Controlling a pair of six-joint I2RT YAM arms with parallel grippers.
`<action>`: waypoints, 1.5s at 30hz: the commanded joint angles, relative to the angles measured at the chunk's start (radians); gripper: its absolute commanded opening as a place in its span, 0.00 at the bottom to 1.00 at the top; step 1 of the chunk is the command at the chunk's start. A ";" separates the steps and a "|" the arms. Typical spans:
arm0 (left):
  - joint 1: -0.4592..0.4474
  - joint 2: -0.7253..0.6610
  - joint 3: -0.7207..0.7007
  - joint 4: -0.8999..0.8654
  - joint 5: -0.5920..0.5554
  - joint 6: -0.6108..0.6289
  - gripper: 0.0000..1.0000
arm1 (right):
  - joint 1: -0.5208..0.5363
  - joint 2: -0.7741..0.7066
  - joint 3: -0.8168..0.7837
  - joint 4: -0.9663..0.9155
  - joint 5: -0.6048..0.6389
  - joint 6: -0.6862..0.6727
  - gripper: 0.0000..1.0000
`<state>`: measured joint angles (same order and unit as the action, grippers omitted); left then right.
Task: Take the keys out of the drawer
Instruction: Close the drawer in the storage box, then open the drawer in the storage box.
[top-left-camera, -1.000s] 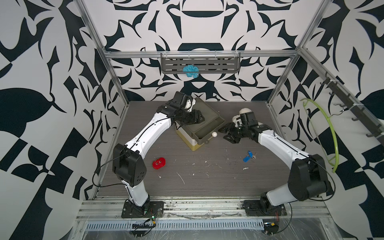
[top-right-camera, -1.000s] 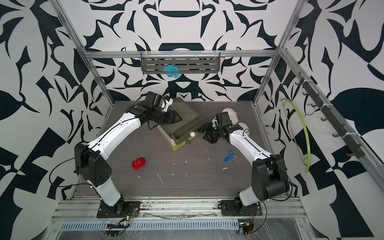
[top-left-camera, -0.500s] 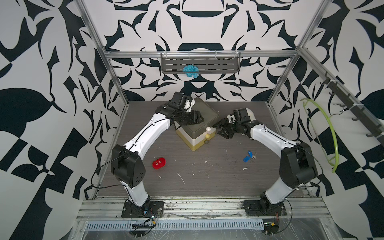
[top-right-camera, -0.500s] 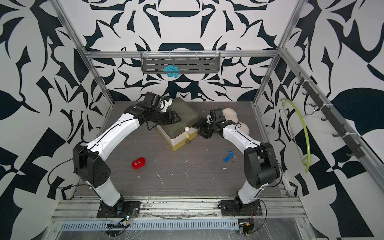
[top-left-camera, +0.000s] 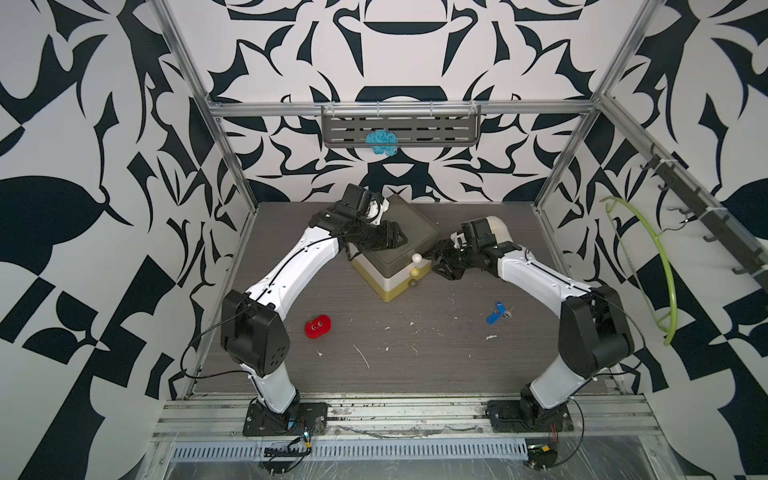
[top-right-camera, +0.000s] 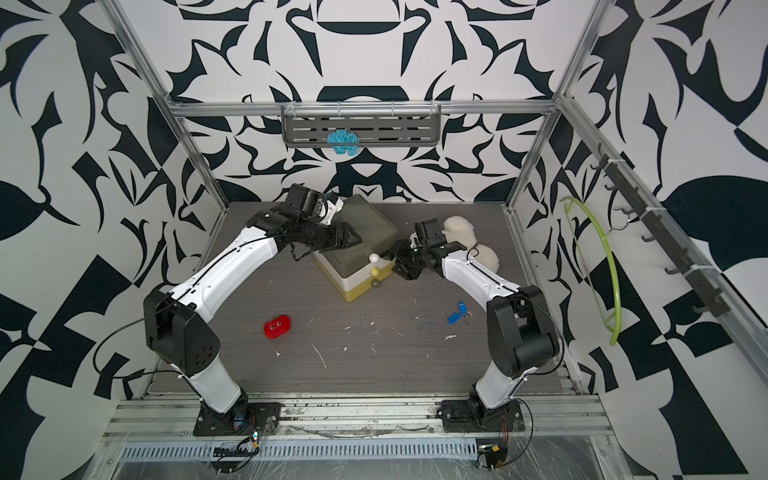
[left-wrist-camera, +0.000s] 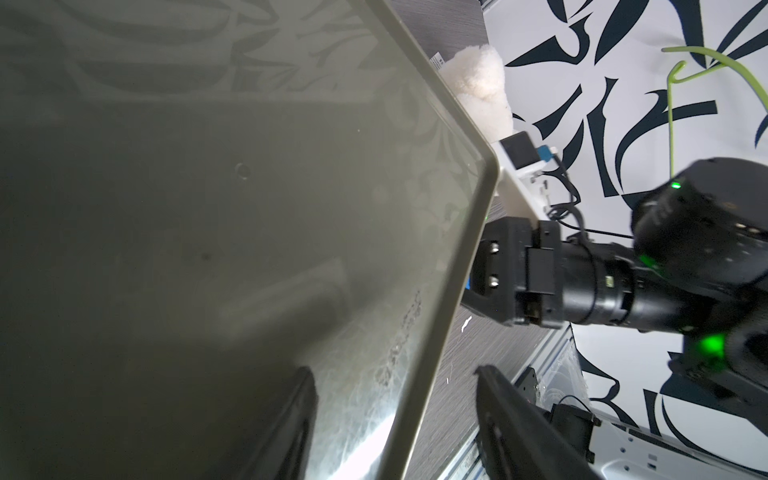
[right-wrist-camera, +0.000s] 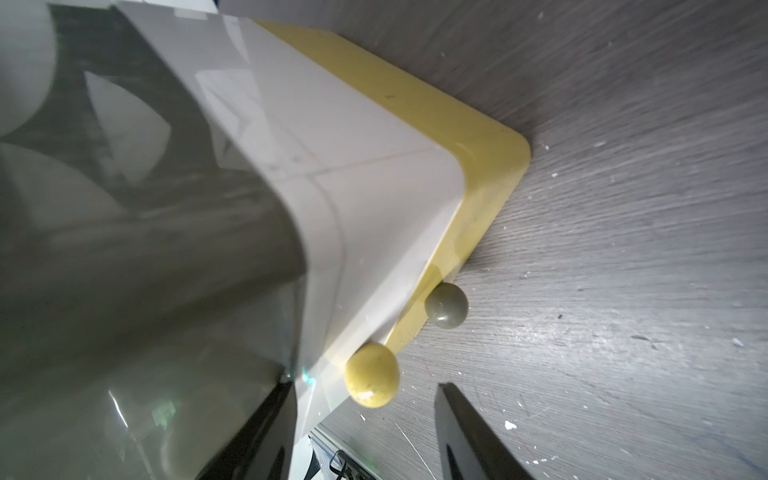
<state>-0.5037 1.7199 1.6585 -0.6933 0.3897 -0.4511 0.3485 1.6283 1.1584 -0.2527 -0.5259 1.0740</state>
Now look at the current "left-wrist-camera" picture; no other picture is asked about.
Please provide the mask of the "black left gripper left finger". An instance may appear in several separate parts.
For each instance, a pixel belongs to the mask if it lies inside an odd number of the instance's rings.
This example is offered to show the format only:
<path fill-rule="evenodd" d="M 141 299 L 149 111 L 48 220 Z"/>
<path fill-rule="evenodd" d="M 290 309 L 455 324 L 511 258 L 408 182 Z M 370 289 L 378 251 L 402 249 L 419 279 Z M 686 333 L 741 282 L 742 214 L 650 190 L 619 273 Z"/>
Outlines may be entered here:
<path fill-rule="evenodd" d="M 310 368 L 300 367 L 205 479 L 303 479 L 317 416 Z"/>

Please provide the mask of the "drawer unit olive cream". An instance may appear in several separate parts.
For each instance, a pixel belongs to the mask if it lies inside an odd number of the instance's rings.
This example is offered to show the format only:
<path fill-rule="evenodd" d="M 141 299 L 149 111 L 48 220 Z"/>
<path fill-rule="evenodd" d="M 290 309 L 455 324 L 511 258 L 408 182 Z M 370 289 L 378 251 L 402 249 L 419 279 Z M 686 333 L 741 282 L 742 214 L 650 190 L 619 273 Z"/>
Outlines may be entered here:
<path fill-rule="evenodd" d="M 401 479 L 497 180 L 387 1 L 1 5 L 1 475 Z"/>

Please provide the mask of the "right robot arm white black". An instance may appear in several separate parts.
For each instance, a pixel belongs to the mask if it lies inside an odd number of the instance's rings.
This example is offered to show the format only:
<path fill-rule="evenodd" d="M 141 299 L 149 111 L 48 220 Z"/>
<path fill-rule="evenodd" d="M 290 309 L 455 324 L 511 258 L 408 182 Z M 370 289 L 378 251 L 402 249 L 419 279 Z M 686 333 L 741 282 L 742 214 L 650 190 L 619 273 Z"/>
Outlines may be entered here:
<path fill-rule="evenodd" d="M 462 305 L 500 324 L 563 323 L 678 333 L 673 377 L 729 413 L 767 427 L 767 169 L 736 158 L 694 162 L 635 205 L 633 244 L 567 239 L 547 220 L 504 217 L 483 230 Z M 479 455 L 492 479 L 746 478 L 682 437 L 610 418 L 577 398 L 539 407 L 494 366 L 477 369 Z"/>

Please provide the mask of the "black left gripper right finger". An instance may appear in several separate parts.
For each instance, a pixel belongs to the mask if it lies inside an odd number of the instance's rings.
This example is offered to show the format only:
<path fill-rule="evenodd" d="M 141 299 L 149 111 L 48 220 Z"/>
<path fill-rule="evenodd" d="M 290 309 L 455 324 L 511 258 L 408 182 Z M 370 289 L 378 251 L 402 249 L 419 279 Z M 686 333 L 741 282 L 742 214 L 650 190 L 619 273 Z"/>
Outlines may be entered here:
<path fill-rule="evenodd" d="M 476 369 L 479 450 L 491 479 L 596 479 L 540 409 L 492 365 Z"/>

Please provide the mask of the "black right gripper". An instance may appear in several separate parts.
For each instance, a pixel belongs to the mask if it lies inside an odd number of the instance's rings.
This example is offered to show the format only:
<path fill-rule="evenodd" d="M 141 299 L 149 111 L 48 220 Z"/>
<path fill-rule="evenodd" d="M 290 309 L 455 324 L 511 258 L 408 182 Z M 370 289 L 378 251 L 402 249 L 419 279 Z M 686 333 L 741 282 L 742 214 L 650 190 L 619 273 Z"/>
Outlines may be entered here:
<path fill-rule="evenodd" d="M 560 226 L 507 216 L 485 225 L 461 305 L 504 326 L 560 327 L 563 286 Z"/>

